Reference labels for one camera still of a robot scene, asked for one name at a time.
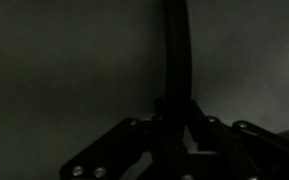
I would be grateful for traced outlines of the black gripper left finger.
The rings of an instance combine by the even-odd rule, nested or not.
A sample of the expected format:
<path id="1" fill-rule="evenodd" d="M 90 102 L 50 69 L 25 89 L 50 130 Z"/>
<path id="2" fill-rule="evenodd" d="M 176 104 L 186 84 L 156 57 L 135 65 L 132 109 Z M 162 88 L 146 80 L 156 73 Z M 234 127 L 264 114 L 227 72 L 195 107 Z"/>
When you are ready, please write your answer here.
<path id="1" fill-rule="evenodd" d="M 66 162 L 60 180 L 121 180 L 145 152 L 157 154 L 157 120 L 127 118 Z"/>

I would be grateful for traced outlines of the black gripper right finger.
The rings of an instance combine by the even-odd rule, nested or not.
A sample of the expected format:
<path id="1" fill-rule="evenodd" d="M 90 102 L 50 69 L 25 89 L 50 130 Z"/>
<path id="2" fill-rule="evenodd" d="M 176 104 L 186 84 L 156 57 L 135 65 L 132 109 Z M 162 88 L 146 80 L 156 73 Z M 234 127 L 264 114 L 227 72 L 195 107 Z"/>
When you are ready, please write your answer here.
<path id="1" fill-rule="evenodd" d="M 233 180 L 289 180 L 289 139 L 239 120 L 232 126 L 206 116 L 190 103 L 189 128 L 205 150 L 214 150 L 228 165 Z"/>

